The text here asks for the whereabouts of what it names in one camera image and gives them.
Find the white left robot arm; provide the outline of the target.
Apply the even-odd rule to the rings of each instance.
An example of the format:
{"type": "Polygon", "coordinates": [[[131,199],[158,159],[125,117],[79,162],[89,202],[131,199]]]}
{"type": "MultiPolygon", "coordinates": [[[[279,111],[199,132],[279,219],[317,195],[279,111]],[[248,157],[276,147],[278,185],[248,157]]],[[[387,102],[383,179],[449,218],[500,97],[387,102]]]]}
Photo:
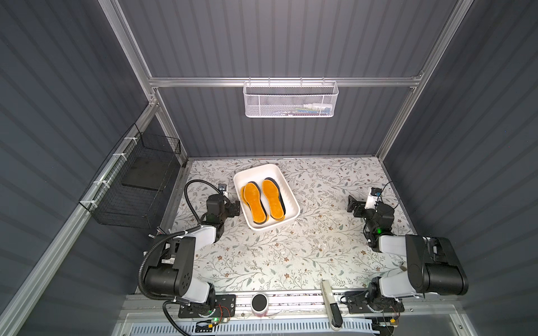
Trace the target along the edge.
{"type": "Polygon", "coordinates": [[[207,316],[217,304],[214,285],[194,275],[196,252],[217,243],[229,218],[240,215],[240,202],[228,198],[227,185],[218,186],[193,179],[184,187],[184,199],[196,220],[196,226],[154,238],[137,275],[138,288],[151,300],[186,305],[195,313],[207,316]],[[193,183],[203,183],[215,191],[206,201],[207,211],[199,216],[188,196],[193,183]]]}

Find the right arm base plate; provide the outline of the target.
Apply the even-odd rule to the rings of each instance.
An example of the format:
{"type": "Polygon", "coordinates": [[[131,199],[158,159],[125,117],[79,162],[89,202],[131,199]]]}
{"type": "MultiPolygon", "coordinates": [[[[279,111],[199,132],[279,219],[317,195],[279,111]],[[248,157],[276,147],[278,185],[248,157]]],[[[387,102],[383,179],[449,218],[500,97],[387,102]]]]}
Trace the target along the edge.
{"type": "Polygon", "coordinates": [[[340,303],[346,305],[350,314],[365,313],[400,313],[405,311],[403,302],[394,298],[375,296],[368,291],[347,291],[340,298],[340,303]]]}

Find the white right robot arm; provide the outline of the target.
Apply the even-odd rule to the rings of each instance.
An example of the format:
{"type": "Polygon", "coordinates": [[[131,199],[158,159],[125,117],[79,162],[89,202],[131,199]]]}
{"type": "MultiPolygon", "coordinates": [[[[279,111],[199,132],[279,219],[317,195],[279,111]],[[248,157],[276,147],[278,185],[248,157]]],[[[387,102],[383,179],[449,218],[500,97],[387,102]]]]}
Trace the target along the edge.
{"type": "Polygon", "coordinates": [[[403,298],[427,293],[465,295],[469,280],[449,239],[419,235],[395,235],[395,208],[381,200],[375,188],[365,201],[348,197],[347,212],[364,221],[363,235],[376,253],[405,259],[404,271],[371,280],[362,301],[374,313],[403,312],[403,298]]]}

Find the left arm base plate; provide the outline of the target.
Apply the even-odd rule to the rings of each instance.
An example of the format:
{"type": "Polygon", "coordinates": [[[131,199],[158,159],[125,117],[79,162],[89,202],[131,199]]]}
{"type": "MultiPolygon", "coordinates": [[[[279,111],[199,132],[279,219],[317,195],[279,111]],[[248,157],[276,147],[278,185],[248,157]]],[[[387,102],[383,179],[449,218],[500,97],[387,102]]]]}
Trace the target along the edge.
{"type": "Polygon", "coordinates": [[[189,306],[181,306],[178,317],[180,319],[234,317],[236,299],[236,295],[210,295],[203,304],[192,303],[189,306]]]}

